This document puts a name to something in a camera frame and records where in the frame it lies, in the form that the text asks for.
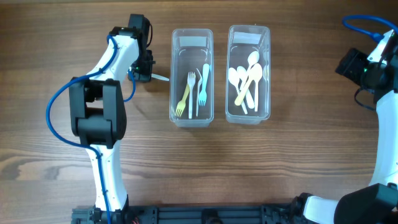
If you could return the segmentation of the white fork pointing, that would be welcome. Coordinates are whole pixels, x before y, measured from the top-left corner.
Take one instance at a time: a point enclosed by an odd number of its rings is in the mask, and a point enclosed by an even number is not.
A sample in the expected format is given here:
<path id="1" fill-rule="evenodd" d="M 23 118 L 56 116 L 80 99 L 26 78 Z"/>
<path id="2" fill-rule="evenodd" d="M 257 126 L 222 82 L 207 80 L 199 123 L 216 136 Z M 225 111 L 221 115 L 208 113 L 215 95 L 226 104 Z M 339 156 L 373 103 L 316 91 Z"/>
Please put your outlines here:
<path id="1" fill-rule="evenodd" d="M 168 81 L 169 81 L 169 78 L 164 77 L 164 76 L 162 76 L 162 75 L 154 74 L 154 73 L 151 75 L 151 77 L 152 77 L 152 78 L 155 78 L 155 79 L 157 79 L 157 80 L 165 81 L 165 82 L 168 82 Z"/>

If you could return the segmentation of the white fork long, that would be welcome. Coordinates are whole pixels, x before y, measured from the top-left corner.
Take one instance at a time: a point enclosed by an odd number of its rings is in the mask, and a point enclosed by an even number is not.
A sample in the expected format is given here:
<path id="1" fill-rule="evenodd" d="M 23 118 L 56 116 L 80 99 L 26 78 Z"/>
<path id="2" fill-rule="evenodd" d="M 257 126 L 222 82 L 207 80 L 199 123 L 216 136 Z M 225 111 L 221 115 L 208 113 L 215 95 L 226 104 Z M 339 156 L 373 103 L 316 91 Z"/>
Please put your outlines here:
<path id="1" fill-rule="evenodd" d="M 187 77 L 187 84 L 190 90 L 189 93 L 189 105 L 188 105 L 188 118 L 192 119 L 192 113 L 193 113 L 193 87 L 195 86 L 196 83 L 196 74 L 195 72 L 190 72 Z"/>

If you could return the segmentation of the cream yellow fork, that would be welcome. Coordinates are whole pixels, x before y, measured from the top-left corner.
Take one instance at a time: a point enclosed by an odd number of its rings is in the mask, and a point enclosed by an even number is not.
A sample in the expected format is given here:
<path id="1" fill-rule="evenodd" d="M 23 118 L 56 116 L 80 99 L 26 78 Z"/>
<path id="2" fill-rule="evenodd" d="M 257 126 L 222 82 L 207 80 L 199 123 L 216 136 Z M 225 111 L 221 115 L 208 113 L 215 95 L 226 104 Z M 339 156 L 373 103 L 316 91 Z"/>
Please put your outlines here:
<path id="1" fill-rule="evenodd" d="M 181 117 L 181 115 L 184 112 L 184 109 L 186 107 L 186 100 L 187 100 L 187 97 L 189 95 L 189 92 L 190 92 L 189 85 L 186 85 L 185 91 L 184 91 L 183 96 L 182 96 L 182 99 L 177 103 L 177 107 L 176 107 L 176 111 L 175 111 L 175 115 L 178 118 Z"/>

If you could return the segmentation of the pale blue fork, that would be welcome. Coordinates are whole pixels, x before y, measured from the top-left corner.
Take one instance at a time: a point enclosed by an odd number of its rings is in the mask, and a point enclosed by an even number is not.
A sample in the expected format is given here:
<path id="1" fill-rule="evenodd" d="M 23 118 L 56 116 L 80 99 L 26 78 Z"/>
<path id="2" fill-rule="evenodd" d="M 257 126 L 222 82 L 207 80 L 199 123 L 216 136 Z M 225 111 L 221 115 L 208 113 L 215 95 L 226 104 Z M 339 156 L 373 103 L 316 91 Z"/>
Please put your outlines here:
<path id="1" fill-rule="evenodd" d="M 207 99 L 206 85 L 208 82 L 209 72 L 210 72 L 210 65 L 205 63 L 203 65 L 203 73 L 202 73 L 203 81 L 202 81 L 202 86 L 201 86 L 201 92 L 199 94 L 199 105 L 200 106 L 205 106 L 205 104 L 206 104 L 206 99 Z"/>

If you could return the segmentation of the white spoon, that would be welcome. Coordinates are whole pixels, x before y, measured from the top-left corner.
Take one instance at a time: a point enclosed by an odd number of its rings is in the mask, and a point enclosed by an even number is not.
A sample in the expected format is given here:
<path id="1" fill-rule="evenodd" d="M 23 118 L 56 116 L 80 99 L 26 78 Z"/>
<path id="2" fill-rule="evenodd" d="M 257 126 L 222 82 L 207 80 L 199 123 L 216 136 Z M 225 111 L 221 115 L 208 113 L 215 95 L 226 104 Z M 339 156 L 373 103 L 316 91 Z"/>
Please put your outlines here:
<path id="1" fill-rule="evenodd" d="M 252 67 L 251 77 L 255 82 L 254 111 L 257 112 L 259 107 L 259 81 L 262 78 L 262 67 L 259 63 L 254 64 Z"/>
<path id="2" fill-rule="evenodd" d="M 233 94 L 231 95 L 231 103 L 229 106 L 229 112 L 233 115 L 247 115 L 248 110 L 246 108 L 245 103 L 242 103 L 240 106 L 236 106 L 234 104 L 235 98 L 240 93 L 240 90 L 239 90 L 240 78 L 239 78 L 238 72 L 235 68 L 231 67 L 228 69 L 228 81 L 233 86 L 232 87 Z"/>
<path id="3" fill-rule="evenodd" d="M 237 72 L 238 72 L 239 78 L 241 79 L 241 84 L 240 84 L 239 89 L 242 90 L 246 81 L 248 80 L 248 74 L 247 74 L 246 69 L 242 66 L 237 67 Z M 249 90 L 246 92 L 246 103 L 250 109 L 254 109 L 254 100 L 253 100 L 252 95 Z"/>
<path id="4" fill-rule="evenodd" d="M 248 56 L 248 69 L 247 74 L 249 75 L 249 71 L 252 68 L 252 66 L 256 63 L 258 63 L 259 61 L 259 52 L 258 51 L 253 51 L 252 53 L 250 53 L 250 55 Z"/>

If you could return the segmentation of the yellow spoon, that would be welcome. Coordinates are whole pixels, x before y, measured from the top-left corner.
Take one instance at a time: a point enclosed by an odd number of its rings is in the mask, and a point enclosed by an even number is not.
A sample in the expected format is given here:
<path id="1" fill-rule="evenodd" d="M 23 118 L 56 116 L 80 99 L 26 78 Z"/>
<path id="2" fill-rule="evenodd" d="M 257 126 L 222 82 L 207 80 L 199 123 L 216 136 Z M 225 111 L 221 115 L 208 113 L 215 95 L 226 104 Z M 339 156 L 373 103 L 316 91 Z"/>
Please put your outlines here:
<path id="1" fill-rule="evenodd" d="M 244 100 L 244 97 L 246 96 L 246 93 L 249 89 L 249 86 L 251 84 L 251 82 L 257 78 L 257 68 L 258 68 L 258 64 L 255 64 L 252 69 L 250 69 L 249 71 L 249 75 L 248 75 L 248 80 L 245 83 L 243 89 L 239 92 L 239 95 L 237 96 L 237 98 L 234 101 L 234 104 L 236 106 L 240 106 Z"/>

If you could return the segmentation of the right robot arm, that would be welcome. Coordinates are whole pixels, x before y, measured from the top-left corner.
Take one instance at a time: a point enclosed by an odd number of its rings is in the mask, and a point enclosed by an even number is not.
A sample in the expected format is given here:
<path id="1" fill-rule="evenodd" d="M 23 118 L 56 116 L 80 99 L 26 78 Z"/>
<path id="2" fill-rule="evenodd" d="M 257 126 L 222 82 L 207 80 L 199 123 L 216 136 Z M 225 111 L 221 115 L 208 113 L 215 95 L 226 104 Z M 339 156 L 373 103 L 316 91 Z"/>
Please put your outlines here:
<path id="1" fill-rule="evenodd" d="M 382 50 L 352 80 L 374 91 L 379 122 L 376 166 L 368 187 L 339 200 L 311 195 L 301 209 L 315 223 L 397 223 L 397 49 Z"/>

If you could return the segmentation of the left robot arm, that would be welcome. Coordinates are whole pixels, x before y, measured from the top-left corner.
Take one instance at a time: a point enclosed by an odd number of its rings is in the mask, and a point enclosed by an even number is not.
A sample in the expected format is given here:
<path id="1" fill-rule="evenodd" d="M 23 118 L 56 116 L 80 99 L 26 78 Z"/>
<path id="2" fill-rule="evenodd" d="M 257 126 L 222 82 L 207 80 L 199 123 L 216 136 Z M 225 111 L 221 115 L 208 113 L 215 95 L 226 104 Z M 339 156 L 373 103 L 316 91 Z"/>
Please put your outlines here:
<path id="1" fill-rule="evenodd" d="M 149 82 L 155 63 L 148 46 L 152 24 L 142 14 L 131 14 L 127 27 L 109 32 L 108 48 L 82 81 L 69 87 L 72 132 L 90 157 L 96 185 L 96 202 L 88 223 L 132 223 L 128 195 L 121 177 L 119 150 L 127 127 L 121 85 Z"/>

